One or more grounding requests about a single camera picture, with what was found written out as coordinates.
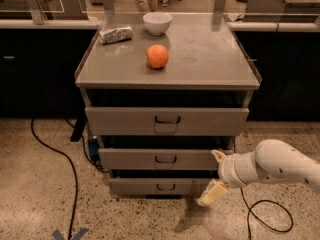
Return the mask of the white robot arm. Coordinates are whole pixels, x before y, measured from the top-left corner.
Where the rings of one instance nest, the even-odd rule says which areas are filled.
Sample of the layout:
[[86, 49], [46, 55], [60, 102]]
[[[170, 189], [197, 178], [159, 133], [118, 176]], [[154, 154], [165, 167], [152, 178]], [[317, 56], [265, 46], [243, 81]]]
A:
[[229, 189], [251, 183], [302, 183], [320, 191], [320, 163], [286, 142], [266, 139], [253, 151], [226, 155], [212, 150], [218, 162], [219, 179], [212, 179], [198, 199], [200, 206], [209, 206], [228, 193]]

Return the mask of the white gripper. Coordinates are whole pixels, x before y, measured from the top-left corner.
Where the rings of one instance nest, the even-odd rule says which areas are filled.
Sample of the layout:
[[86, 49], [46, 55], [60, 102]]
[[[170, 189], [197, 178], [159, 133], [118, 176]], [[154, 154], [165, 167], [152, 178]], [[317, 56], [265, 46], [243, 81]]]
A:
[[197, 201], [203, 207], [226, 195], [228, 187], [245, 187], [255, 179], [255, 160], [251, 157], [252, 152], [225, 155], [222, 151], [212, 150], [211, 153], [219, 164], [218, 175], [222, 182], [215, 179], [209, 182]]

